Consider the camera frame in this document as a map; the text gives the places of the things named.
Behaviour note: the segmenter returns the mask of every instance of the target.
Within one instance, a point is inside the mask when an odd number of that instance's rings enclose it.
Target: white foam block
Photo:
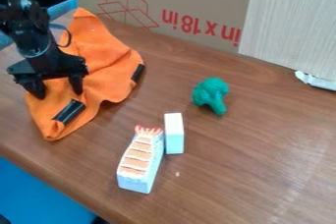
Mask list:
[[[136,127],[136,135],[117,169],[118,186],[149,194],[163,156],[163,132],[159,128]]]
[[[185,131],[181,113],[164,114],[166,154],[180,154],[185,149]]]

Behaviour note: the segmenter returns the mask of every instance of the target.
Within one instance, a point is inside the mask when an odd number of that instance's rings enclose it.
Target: orange cloth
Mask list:
[[[89,75],[84,77],[84,92],[76,95],[68,78],[44,81],[46,96],[39,100],[27,93],[30,114],[46,140],[58,140],[75,131],[98,112],[103,100],[121,102],[135,87],[131,77],[143,60],[137,51],[115,38],[92,13],[79,8],[69,26],[72,43],[62,48],[65,53],[82,56]],[[63,34],[60,44],[68,40]],[[64,125],[53,118],[74,98],[86,109]]]

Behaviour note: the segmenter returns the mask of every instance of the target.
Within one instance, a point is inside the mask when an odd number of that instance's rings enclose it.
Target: cardboard box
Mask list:
[[[236,53],[249,0],[80,0],[94,14]]]

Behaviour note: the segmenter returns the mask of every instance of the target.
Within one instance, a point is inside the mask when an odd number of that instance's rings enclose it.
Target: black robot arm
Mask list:
[[[39,99],[46,95],[43,80],[68,77],[76,94],[88,74],[83,57],[62,52],[49,29],[46,9],[34,0],[0,0],[0,30],[10,36],[26,59],[7,69],[16,83]]]

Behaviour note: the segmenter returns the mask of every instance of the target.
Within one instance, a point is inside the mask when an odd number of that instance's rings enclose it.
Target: green broccoli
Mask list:
[[[229,86],[219,78],[208,78],[196,85],[193,102],[196,106],[207,104],[221,116],[226,112],[223,97],[229,92]]]

